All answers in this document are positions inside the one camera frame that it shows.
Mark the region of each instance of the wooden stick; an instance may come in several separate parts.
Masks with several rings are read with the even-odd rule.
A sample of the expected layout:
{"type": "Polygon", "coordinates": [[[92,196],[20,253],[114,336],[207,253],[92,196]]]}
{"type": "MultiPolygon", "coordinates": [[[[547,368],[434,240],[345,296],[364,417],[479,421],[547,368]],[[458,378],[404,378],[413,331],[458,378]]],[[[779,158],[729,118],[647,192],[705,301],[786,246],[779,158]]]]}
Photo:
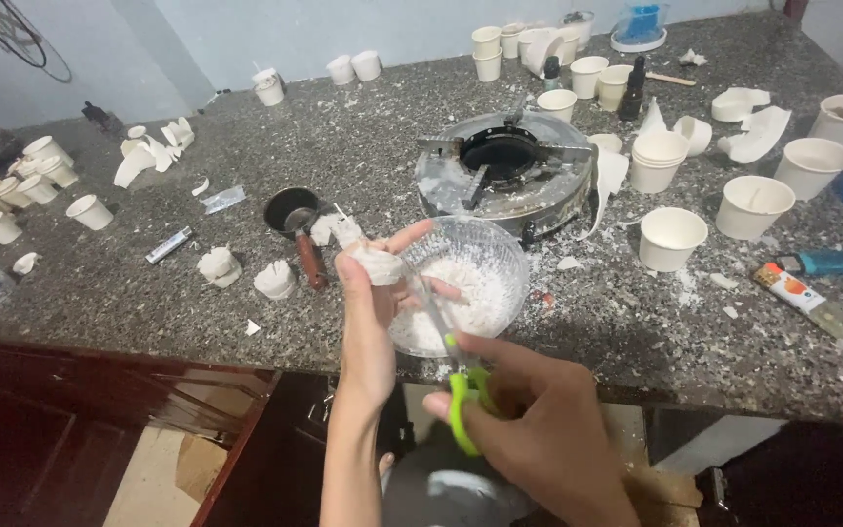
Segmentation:
{"type": "Polygon", "coordinates": [[[689,81],[688,79],[679,79],[678,77],[670,77],[668,75],[659,75],[652,71],[646,72],[647,79],[656,79],[657,81],[675,82],[676,84],[685,84],[685,86],[695,86],[697,82],[689,81]]]}

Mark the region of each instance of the hand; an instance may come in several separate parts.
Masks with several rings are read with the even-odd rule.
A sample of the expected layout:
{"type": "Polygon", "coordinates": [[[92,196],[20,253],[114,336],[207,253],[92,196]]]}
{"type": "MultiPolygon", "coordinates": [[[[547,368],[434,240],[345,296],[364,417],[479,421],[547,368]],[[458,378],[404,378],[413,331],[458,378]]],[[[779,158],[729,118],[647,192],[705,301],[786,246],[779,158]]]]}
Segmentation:
{"type": "MultiPolygon", "coordinates": [[[[381,409],[395,386],[395,350],[389,324],[414,299],[405,280],[391,286],[370,284],[369,275],[349,253],[366,244],[392,254],[430,233],[435,223],[413,223],[388,240],[355,242],[337,255],[334,265],[344,284],[344,344],[340,360],[340,392],[353,392],[360,404],[381,409]]],[[[435,293],[459,299],[461,292],[444,282],[428,279],[435,293]]]]}
{"type": "MultiPolygon", "coordinates": [[[[458,332],[468,353],[496,363],[487,389],[504,420],[464,403],[463,425],[487,461],[568,525],[638,527],[607,441],[590,371],[522,346],[458,332]]],[[[450,394],[424,399],[448,418],[450,394]]]]}

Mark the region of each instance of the speckled countertop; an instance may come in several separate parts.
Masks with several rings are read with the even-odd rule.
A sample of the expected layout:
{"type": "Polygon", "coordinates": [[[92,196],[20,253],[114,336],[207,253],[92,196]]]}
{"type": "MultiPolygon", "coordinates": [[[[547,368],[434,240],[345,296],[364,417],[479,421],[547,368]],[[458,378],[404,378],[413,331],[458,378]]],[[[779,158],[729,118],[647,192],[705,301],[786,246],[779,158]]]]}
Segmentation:
{"type": "MultiPolygon", "coordinates": [[[[631,63],[592,39],[587,54],[631,63]]],[[[698,81],[695,87],[649,81],[670,124],[690,114],[709,120],[710,100],[733,85],[772,93],[793,112],[786,135],[759,162],[727,161],[712,143],[689,160],[668,190],[641,195],[624,188],[608,208],[602,231],[582,243],[574,222],[535,245],[532,288],[538,292],[509,330],[509,338],[542,353],[580,361],[599,379],[606,401],[651,401],[723,412],[843,420],[843,345],[755,285],[750,273],[778,253],[766,243],[738,242],[711,229],[707,241],[677,273],[646,273],[636,256],[638,220],[662,205],[714,217],[725,181],[771,175],[782,146],[803,137],[818,102],[843,93],[837,65],[783,17],[746,14],[673,25],[669,42],[648,54],[651,69],[698,81]],[[685,68],[688,48],[707,65],[685,68]],[[557,271],[565,256],[581,265],[557,271]],[[727,292],[707,277],[720,272],[740,286],[727,292]],[[554,305],[542,298],[549,293],[554,305]],[[734,306],[732,320],[722,308],[734,306]]],[[[335,372],[342,305],[339,284],[322,293],[306,286],[282,302],[253,288],[269,262],[297,262],[292,245],[261,221],[269,196],[307,185],[353,212],[368,234],[385,236],[419,220],[411,176],[415,137],[456,120],[507,108],[515,93],[540,92],[518,61],[505,60],[499,81],[477,82],[469,57],[387,68],[381,78],[346,87],[328,79],[289,86],[282,104],[266,109],[252,92],[217,99],[190,119],[197,140],[164,174],[146,171],[128,190],[112,186],[122,161],[119,144],[85,121],[20,131],[50,133],[78,161],[80,183],[52,203],[20,213],[25,234],[0,246],[0,263],[36,251],[43,260],[0,305],[0,339],[149,353],[202,362],[335,372]],[[249,198],[211,216],[190,194],[204,177],[211,190],[242,184],[249,198]],[[116,212],[100,232],[64,216],[76,197],[95,192],[116,212]],[[201,251],[184,245],[159,265],[144,256],[184,226],[203,250],[229,244],[245,273],[226,290],[205,284],[195,270],[201,251]],[[244,334],[246,319],[262,330],[244,334]]],[[[580,101],[574,124],[586,134],[615,131],[627,144],[633,126],[580,101]]],[[[739,133],[712,123],[715,139],[739,133]]],[[[149,134],[163,139],[158,123],[149,134]]],[[[790,251],[843,245],[843,204],[830,191],[798,203],[767,233],[790,251]]],[[[330,263],[334,250],[325,251],[330,263]]],[[[843,306],[843,277],[812,280],[843,306]]],[[[399,375],[435,383],[439,362],[399,353],[399,375]]]]}

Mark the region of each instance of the small saucepan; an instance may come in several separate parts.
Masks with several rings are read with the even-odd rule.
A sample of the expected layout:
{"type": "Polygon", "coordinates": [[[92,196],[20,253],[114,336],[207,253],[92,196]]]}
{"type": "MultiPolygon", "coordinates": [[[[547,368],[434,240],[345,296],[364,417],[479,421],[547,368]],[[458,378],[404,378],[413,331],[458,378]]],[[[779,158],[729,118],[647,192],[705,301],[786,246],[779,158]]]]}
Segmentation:
{"type": "Polygon", "coordinates": [[[319,291],[327,287],[327,268],[314,253],[314,245],[308,231],[318,219],[321,200],[302,186],[279,190],[265,203],[262,215],[265,224],[276,233],[294,240],[301,258],[301,267],[307,275],[311,289],[319,291]]]}

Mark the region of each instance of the scissors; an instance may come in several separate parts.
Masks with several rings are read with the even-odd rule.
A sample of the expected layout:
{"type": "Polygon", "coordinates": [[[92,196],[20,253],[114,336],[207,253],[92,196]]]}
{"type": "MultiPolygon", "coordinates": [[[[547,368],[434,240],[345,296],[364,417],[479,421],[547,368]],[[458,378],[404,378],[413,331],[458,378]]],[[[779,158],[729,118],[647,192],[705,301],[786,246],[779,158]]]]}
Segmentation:
{"type": "Polygon", "coordinates": [[[476,401],[479,401],[487,412],[494,415],[498,414],[497,405],[490,399],[490,394],[486,389],[486,380],[490,376],[490,372],[481,365],[476,356],[465,352],[457,345],[454,329],[441,314],[438,302],[435,300],[435,294],[428,283],[420,275],[412,274],[410,286],[422,304],[424,311],[431,317],[432,323],[439,332],[441,342],[451,357],[451,374],[448,376],[448,384],[451,388],[451,409],[448,413],[448,422],[451,425],[454,440],[468,456],[479,456],[480,451],[467,436],[466,430],[463,429],[461,409],[464,401],[475,400],[473,394],[469,392],[470,382],[473,381],[478,392],[476,401]]]}

